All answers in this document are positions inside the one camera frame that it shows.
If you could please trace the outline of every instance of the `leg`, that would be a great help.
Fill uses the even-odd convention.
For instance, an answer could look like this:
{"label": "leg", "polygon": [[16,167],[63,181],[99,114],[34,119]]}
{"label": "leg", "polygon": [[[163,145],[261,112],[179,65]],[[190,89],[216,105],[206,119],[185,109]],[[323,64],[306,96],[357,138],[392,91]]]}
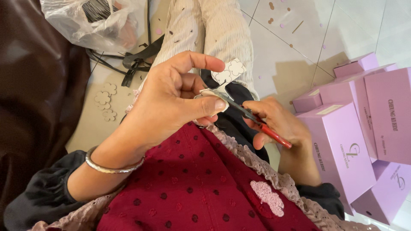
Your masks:
{"label": "leg", "polygon": [[[183,51],[191,50],[202,53],[205,30],[198,0],[172,0],[164,33],[163,45],[152,66],[156,66]],[[191,69],[190,72],[200,74],[200,71],[195,68]],[[140,85],[140,91],[143,89],[146,79],[147,77]]]}
{"label": "leg", "polygon": [[204,54],[215,56],[224,62],[238,58],[247,71],[235,82],[245,86],[259,100],[254,90],[253,46],[250,30],[240,11],[237,0],[199,0],[205,26]]}

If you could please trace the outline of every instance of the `brown leather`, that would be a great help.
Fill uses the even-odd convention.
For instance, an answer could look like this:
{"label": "brown leather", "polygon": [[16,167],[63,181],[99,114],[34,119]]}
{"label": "brown leather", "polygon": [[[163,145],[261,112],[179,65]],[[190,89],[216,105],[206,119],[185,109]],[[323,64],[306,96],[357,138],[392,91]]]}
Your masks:
{"label": "brown leather", "polygon": [[45,19],[39,0],[0,7],[0,229],[5,206],[65,155],[90,77],[85,49]]}

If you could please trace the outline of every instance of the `bracelet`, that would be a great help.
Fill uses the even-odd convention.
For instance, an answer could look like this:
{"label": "bracelet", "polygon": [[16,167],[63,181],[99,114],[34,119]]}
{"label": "bracelet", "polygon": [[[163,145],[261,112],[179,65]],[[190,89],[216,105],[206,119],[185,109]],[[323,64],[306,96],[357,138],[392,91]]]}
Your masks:
{"label": "bracelet", "polygon": [[99,172],[102,172],[102,173],[111,173],[111,174],[129,173],[129,172],[132,172],[132,171],[138,169],[138,168],[143,164],[144,159],[145,159],[145,156],[143,156],[143,158],[142,158],[135,166],[133,166],[133,167],[131,167],[131,168],[128,168],[128,169],[110,169],[110,168],[105,168],[105,167],[102,167],[102,166],[94,163],[94,162],[91,160],[91,158],[90,158],[90,157],[91,157],[91,154],[94,152],[94,150],[96,150],[97,147],[98,147],[98,146],[95,146],[95,147],[91,148],[91,149],[87,152],[87,154],[85,155],[85,162],[86,162],[91,168],[93,168],[93,169],[95,169],[95,170],[97,170],[97,171],[99,171]]}

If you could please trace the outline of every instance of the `white tile floor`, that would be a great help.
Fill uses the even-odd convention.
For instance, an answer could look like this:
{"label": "white tile floor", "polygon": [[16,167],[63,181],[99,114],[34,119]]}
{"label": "white tile floor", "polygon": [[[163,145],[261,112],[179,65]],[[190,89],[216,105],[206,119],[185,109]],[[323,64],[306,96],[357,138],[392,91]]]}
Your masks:
{"label": "white tile floor", "polygon": [[[169,2],[151,1],[152,31],[165,30]],[[332,69],[349,58],[374,51],[380,65],[396,62],[399,68],[411,67],[411,0],[239,0],[239,3],[254,44],[255,89],[261,98],[272,95],[292,112],[289,102],[293,98],[314,85],[331,82]],[[147,43],[146,28],[139,28],[138,33],[139,44]],[[154,33],[153,41],[159,36]],[[114,66],[121,68],[121,63]],[[129,93],[138,88],[140,76],[144,78],[146,74],[136,73],[131,87],[126,88],[120,86],[121,74],[95,62],[91,62],[91,68],[94,70],[83,114],[67,144],[68,151],[88,150],[111,134],[132,101]],[[100,115],[102,111],[94,105],[96,92],[106,82],[118,86],[118,93],[111,97],[111,109],[118,113],[113,122],[105,122]],[[273,168],[277,169],[278,149],[275,145],[266,148]],[[411,194],[391,226],[360,214],[347,219],[376,224],[382,231],[411,231]]]}

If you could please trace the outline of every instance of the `wooden stick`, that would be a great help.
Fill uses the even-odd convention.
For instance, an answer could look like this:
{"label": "wooden stick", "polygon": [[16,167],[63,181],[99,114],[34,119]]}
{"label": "wooden stick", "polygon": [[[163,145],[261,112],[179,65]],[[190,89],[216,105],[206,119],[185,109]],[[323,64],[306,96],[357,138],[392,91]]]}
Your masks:
{"label": "wooden stick", "polygon": [[301,26],[302,22],[298,25],[298,27],[292,32],[292,34],[294,34],[294,32]]}

